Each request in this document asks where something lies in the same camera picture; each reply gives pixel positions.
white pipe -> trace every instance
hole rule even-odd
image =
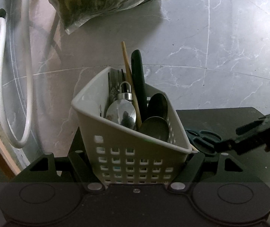
[[[23,54],[26,65],[27,75],[27,114],[24,134],[19,141],[7,119],[4,100],[2,94],[2,67],[4,61],[5,41],[6,41],[6,20],[0,17],[0,123],[7,139],[15,148],[23,148],[29,138],[31,130],[32,109],[33,109],[33,76],[32,76],[32,58],[30,45],[29,29],[29,0],[22,0],[22,42]]]

white plastic basket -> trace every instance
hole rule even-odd
[[[181,121],[165,93],[146,84],[147,96],[168,99],[169,142],[133,131],[104,118],[108,108],[108,67],[72,100],[94,174],[109,183],[169,183],[192,149]]]

tile grout line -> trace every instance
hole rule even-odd
[[[200,95],[200,99],[199,99],[199,103],[201,103],[201,98],[202,98],[202,94],[203,94],[203,87],[204,87],[204,81],[206,79],[206,69],[207,69],[207,63],[208,63],[208,54],[209,54],[209,39],[210,39],[210,0],[209,0],[209,30],[208,30],[208,43],[207,43],[207,48],[206,48],[206,66],[204,69],[204,74],[203,74],[203,82],[202,82],[202,86],[201,86],[201,95]]]
[[[7,84],[9,84],[9,83],[13,82],[14,80],[15,80],[15,78],[14,78],[14,79],[12,79],[12,80],[10,80],[9,82],[7,82],[7,83],[3,84],[3,87],[4,87],[4,86],[6,86]]]
[[[226,71],[226,70],[222,70],[222,69],[213,69],[213,68],[199,67],[199,66],[170,66],[170,65],[144,65],[144,66],[199,68],[199,69],[205,69],[205,70],[213,70],[213,71],[222,71],[222,72],[236,73],[236,74],[240,74],[240,75],[246,75],[246,76],[251,76],[251,77],[256,77],[256,78],[270,80],[269,78],[264,78],[264,77],[259,77],[259,76],[255,76],[255,75],[250,75],[250,74],[247,74],[247,73],[231,72],[231,71]],[[69,69],[62,69],[62,70],[49,71],[49,72],[40,72],[40,73],[33,74],[33,76],[37,76],[37,75],[41,75],[41,74],[45,74],[45,73],[63,72],[63,71],[69,71],[69,70],[74,70],[74,69],[90,68],[90,67],[105,67],[105,66],[84,66],[84,67],[69,68]],[[18,78],[15,78],[15,79],[23,79],[23,78],[26,78],[26,76],[18,77]]]

dark table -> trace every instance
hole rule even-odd
[[[237,127],[263,116],[262,113],[252,107],[177,110],[177,114],[184,128],[209,130],[220,135],[222,139],[236,136],[235,129]],[[228,153],[247,166],[270,187],[270,152],[266,153],[264,146],[243,155],[237,155],[235,151],[229,151]]]

metal screw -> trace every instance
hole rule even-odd
[[[172,183],[171,188],[174,190],[182,190],[185,188],[185,184],[184,183]]]
[[[102,184],[101,183],[90,183],[90,184],[88,184],[88,189],[100,190],[100,189],[102,189]]]
[[[133,193],[140,193],[140,189],[133,189]]]

